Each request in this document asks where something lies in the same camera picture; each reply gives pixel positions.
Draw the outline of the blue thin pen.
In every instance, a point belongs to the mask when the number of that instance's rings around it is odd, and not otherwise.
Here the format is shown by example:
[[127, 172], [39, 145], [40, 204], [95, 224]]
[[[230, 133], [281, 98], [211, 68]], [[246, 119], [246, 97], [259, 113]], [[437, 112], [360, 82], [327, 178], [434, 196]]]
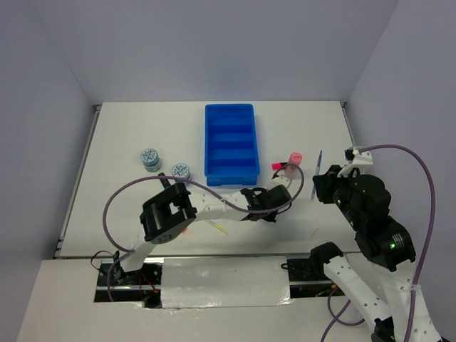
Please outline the blue thin pen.
[[[316, 162], [316, 169], [315, 169], [314, 177], [320, 175], [322, 155], [323, 155], [323, 150], [320, 150], [320, 152], [318, 154], [318, 159]], [[313, 187], [312, 187], [312, 191], [311, 191], [311, 201], [315, 200], [315, 196], [316, 196], [316, 186], [313, 183]]]

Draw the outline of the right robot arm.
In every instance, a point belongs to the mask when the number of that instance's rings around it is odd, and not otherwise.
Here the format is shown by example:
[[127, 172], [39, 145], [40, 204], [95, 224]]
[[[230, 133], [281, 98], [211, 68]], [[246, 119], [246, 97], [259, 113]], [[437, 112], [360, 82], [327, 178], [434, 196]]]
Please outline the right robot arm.
[[311, 250], [310, 271], [328, 277], [367, 323], [372, 341], [442, 341], [413, 277], [418, 269], [408, 231], [389, 215], [391, 195], [384, 182], [358, 170], [347, 177], [333, 165], [313, 177], [318, 200], [335, 204], [355, 232], [361, 254], [372, 264], [386, 299], [382, 300], [333, 243]]

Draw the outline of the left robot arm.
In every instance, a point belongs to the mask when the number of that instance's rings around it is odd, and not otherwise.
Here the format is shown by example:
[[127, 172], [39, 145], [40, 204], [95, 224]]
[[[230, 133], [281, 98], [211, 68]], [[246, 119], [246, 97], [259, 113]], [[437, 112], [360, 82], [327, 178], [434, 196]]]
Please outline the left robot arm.
[[185, 184], [174, 184], [143, 204], [141, 229], [126, 252], [114, 253], [107, 277], [119, 284], [135, 282], [153, 249], [175, 240], [192, 223], [218, 219], [275, 222], [280, 209], [291, 205], [290, 200], [283, 184], [217, 196], [191, 193]]

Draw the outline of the pink highlighter marker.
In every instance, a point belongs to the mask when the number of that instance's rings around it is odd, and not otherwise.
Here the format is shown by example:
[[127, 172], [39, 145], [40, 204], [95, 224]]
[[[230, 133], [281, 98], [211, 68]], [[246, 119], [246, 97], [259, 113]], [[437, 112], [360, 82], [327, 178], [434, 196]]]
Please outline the pink highlighter marker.
[[273, 171], [277, 171], [277, 170], [280, 170], [282, 167], [284, 167], [287, 164], [288, 164], [288, 162], [273, 163], [271, 165], [271, 168], [272, 168]]

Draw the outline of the yellow thin pen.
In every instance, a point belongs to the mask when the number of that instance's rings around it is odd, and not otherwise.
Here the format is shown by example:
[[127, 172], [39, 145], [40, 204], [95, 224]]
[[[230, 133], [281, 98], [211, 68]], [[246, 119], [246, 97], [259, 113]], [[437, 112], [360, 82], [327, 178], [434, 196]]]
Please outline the yellow thin pen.
[[211, 225], [212, 227], [214, 227], [215, 229], [217, 229], [219, 232], [225, 234], [225, 235], [228, 235], [229, 233], [221, 226], [219, 226], [218, 224], [214, 223], [212, 220], [206, 220], [206, 223], [208, 223], [209, 225]]

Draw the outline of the blue compartment tray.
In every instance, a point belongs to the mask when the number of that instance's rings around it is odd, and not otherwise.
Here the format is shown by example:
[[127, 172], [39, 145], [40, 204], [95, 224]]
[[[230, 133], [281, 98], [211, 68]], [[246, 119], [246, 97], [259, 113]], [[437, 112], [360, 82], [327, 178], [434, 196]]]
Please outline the blue compartment tray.
[[206, 105], [204, 175], [207, 185], [255, 185], [260, 174], [256, 136], [252, 104]]

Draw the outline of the pink lidded jar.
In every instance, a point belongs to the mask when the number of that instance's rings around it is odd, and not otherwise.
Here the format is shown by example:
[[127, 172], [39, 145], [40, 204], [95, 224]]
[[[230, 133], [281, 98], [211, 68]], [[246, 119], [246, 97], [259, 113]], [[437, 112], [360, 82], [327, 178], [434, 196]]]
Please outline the pink lidded jar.
[[289, 177], [289, 178], [292, 178], [294, 176], [294, 173], [296, 171], [296, 168], [295, 166], [299, 166], [301, 164], [301, 161], [302, 161], [302, 154], [299, 153], [299, 152], [293, 152], [290, 154], [289, 156], [289, 160], [286, 164], [286, 167], [284, 169], [284, 174]]

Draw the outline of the blue patterned jar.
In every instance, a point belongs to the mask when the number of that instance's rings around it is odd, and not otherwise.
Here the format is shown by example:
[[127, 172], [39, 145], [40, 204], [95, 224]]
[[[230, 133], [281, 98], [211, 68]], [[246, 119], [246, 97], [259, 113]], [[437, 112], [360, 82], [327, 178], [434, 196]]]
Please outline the blue patterned jar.
[[188, 165], [185, 163], [178, 163], [171, 169], [171, 174], [175, 178], [176, 182], [182, 182], [183, 180], [191, 179], [191, 172]]
[[157, 150], [148, 148], [140, 153], [140, 160], [148, 172], [157, 172], [161, 168], [161, 159]]

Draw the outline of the blue highlighter marker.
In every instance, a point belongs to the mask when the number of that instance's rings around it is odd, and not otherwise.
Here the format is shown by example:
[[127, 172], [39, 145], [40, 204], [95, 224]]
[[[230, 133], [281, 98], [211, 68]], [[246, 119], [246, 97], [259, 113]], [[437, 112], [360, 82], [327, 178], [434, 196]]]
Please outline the blue highlighter marker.
[[166, 175], [163, 172], [159, 173], [157, 176], [160, 178], [160, 182], [164, 189], [171, 186], [170, 181], [166, 178]]

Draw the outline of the white foil panel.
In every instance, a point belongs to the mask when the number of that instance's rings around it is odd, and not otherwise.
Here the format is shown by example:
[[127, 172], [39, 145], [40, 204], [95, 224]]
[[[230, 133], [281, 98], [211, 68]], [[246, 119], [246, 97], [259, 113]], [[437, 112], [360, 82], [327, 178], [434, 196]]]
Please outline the white foil panel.
[[165, 309], [282, 306], [292, 302], [282, 256], [166, 259], [161, 304]]

